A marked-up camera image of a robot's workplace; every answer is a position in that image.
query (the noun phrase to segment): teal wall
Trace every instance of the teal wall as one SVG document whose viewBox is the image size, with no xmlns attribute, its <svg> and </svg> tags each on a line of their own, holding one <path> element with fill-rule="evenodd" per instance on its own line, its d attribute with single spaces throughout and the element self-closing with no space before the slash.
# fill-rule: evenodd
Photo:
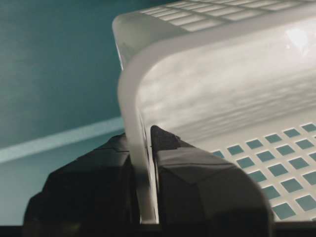
<svg viewBox="0 0 316 237">
<path fill-rule="evenodd" d="M 19 144 L 120 116 L 116 15 L 172 0 L 0 1 L 0 225 L 22 224 L 47 175 L 113 132 L 23 156 Z"/>
</svg>

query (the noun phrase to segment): dark surface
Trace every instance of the dark surface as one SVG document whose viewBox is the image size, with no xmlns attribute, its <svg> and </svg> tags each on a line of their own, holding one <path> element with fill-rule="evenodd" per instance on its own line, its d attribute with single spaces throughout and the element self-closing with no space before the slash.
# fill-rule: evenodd
<svg viewBox="0 0 316 237">
<path fill-rule="evenodd" d="M 0 237 L 20 237 L 21 226 L 0 227 Z M 316 234 L 315 222 L 278 222 L 273 226 L 275 237 L 313 237 Z M 129 237 L 162 237 L 160 225 L 141 225 L 129 233 Z"/>
<path fill-rule="evenodd" d="M 29 201 L 23 237 L 122 237 L 139 224 L 126 136 L 102 147 L 49 175 Z"/>
<path fill-rule="evenodd" d="M 268 237 L 273 215 L 241 169 L 160 129 L 151 128 L 163 236 Z"/>
</svg>

